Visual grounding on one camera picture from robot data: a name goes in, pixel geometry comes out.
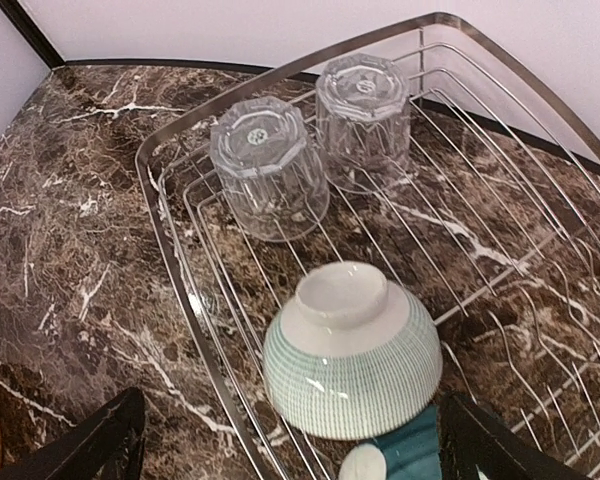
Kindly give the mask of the white blue bowl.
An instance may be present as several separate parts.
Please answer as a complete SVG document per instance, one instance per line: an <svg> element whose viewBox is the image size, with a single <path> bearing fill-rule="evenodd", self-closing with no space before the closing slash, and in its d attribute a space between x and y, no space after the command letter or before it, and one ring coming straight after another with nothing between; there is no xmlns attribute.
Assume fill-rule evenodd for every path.
<svg viewBox="0 0 600 480"><path fill-rule="evenodd" d="M441 480L437 406L429 405L408 423L372 443L382 452L389 480Z"/></svg>

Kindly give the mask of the black left corner post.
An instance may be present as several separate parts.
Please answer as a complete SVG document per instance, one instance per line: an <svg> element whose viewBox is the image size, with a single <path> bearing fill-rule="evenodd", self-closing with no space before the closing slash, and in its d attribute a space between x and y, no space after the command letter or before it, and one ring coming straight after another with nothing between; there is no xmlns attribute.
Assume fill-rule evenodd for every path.
<svg viewBox="0 0 600 480"><path fill-rule="evenodd" d="M0 10L47 67L55 69L66 64L18 0L0 0Z"/></svg>

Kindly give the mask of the pale green ribbed bowl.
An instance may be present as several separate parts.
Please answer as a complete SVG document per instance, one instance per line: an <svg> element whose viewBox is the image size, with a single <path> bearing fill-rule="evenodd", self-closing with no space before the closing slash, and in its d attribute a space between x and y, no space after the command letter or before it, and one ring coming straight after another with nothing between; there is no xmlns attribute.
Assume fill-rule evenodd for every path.
<svg viewBox="0 0 600 480"><path fill-rule="evenodd" d="M357 261L307 273L263 345L274 410L325 439L362 440L407 423L433 399L442 372L438 332L424 304Z"/></svg>

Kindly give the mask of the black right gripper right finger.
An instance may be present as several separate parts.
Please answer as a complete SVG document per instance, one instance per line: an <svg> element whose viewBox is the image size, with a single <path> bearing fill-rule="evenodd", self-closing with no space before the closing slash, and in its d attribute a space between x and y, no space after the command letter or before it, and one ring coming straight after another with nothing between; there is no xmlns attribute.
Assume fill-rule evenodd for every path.
<svg viewBox="0 0 600 480"><path fill-rule="evenodd" d="M461 393L438 404L444 479L573 479L575 470L533 448Z"/></svg>

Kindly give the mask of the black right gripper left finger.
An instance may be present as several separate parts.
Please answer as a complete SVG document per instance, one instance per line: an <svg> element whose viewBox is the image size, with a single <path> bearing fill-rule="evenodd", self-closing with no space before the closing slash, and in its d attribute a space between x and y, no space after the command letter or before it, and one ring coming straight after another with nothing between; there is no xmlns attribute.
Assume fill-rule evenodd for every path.
<svg viewBox="0 0 600 480"><path fill-rule="evenodd" d="M143 468L145 398L129 387L56 441L0 469L0 479L138 479Z"/></svg>

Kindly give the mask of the clear glass cup far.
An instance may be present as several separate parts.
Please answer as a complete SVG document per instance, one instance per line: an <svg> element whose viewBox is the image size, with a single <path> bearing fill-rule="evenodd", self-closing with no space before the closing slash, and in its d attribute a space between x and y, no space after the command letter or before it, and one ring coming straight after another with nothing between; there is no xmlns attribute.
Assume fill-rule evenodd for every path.
<svg viewBox="0 0 600 480"><path fill-rule="evenodd" d="M394 62L364 53L335 59L315 92L317 149L332 185L371 194L410 171L409 82Z"/></svg>

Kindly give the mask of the clear glass cup near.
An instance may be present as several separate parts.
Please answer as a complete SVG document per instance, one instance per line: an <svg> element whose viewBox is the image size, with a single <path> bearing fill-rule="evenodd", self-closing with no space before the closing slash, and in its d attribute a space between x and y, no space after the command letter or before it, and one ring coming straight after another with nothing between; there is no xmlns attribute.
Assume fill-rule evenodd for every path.
<svg viewBox="0 0 600 480"><path fill-rule="evenodd" d="M299 108L274 96L234 104L211 129L210 158L237 223L267 242L301 238L330 192Z"/></svg>

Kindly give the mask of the small white cup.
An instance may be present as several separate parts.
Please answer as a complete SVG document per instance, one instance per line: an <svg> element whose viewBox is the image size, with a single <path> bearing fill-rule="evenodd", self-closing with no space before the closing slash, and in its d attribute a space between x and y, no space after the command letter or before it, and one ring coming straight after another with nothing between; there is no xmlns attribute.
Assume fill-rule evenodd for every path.
<svg viewBox="0 0 600 480"><path fill-rule="evenodd" d="M381 450L372 444L360 444L343 460L339 480L385 480L387 465Z"/></svg>

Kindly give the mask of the clear glass cup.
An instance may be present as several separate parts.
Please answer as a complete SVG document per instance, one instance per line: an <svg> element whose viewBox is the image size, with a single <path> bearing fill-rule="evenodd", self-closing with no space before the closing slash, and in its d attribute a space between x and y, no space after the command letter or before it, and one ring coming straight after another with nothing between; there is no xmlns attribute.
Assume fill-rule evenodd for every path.
<svg viewBox="0 0 600 480"><path fill-rule="evenodd" d="M210 158L237 223L267 242L301 238L330 192L299 108L274 96L234 104L211 129Z"/></svg>
<svg viewBox="0 0 600 480"><path fill-rule="evenodd" d="M335 59L315 92L317 149L332 185L371 194L410 171L409 82L394 62L364 53Z"/></svg>

